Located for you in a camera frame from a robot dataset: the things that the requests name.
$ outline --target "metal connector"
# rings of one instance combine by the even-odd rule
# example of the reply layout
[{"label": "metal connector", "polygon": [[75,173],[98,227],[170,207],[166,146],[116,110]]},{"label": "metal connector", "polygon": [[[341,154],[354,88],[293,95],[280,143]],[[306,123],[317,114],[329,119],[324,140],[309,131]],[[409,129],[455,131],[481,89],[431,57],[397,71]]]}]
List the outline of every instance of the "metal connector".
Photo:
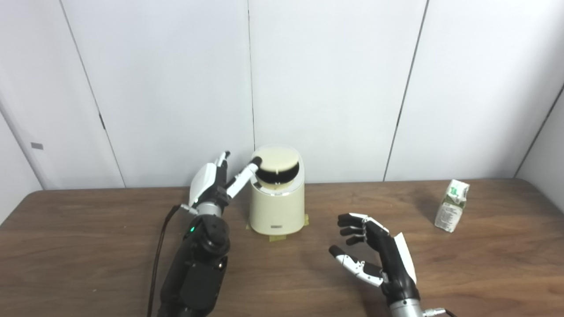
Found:
[{"label": "metal connector", "polygon": [[442,315],[442,314],[446,314],[447,310],[444,308],[432,308],[432,309],[427,309],[425,311],[423,311],[423,316],[424,317],[433,317],[433,316],[437,316],[437,315]]}]

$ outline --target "cylindrical container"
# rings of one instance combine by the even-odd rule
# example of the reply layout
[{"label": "cylindrical container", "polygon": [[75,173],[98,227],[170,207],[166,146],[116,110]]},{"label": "cylindrical container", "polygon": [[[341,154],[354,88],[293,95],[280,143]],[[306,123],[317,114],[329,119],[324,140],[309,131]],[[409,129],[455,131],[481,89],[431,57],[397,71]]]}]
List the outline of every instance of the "cylindrical container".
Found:
[{"label": "cylindrical container", "polygon": [[292,147],[259,148],[253,157],[262,159],[251,178],[250,226],[264,235],[289,235],[305,220],[305,171],[302,157]]}]

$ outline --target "fingertip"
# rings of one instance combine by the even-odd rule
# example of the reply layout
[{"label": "fingertip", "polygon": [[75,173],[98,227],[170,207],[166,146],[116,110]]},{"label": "fingertip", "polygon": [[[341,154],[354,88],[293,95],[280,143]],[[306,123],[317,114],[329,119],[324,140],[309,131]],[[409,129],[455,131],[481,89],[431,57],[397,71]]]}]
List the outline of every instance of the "fingertip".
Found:
[{"label": "fingertip", "polygon": [[336,258],[336,257],[338,257],[338,256],[344,255],[344,254],[345,254],[345,251],[343,251],[341,248],[339,248],[339,247],[336,246],[336,245],[332,245],[332,246],[329,248],[329,253],[330,253],[334,258]]}]

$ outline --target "robotic arm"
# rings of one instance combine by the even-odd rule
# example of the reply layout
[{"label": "robotic arm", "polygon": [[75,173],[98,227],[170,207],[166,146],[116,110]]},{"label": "robotic arm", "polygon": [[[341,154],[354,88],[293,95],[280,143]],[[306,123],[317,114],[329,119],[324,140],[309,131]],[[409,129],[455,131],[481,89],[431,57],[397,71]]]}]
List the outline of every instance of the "robotic arm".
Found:
[{"label": "robotic arm", "polygon": [[403,234],[391,237],[389,230],[363,214],[342,214],[337,224],[342,236],[351,236],[347,245],[366,242],[380,255],[382,267],[361,261],[333,245],[329,252],[357,278],[380,287],[393,317],[431,317],[450,313],[443,308],[422,311],[417,278]]},{"label": "robotic arm", "polygon": [[158,317],[205,317],[215,306],[230,248],[223,209],[262,162],[255,157],[227,183],[229,154],[223,152],[215,163],[198,171],[188,201],[179,206],[195,217],[163,283]]}]

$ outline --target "small gray sticker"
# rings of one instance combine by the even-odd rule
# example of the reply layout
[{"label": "small gray sticker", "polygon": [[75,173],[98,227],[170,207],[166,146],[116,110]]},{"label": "small gray sticker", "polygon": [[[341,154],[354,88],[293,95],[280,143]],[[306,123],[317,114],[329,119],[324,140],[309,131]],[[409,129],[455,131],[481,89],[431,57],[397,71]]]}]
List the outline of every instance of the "small gray sticker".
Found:
[{"label": "small gray sticker", "polygon": [[33,142],[32,142],[32,148],[43,149],[43,144],[41,144],[41,143],[33,143]]}]

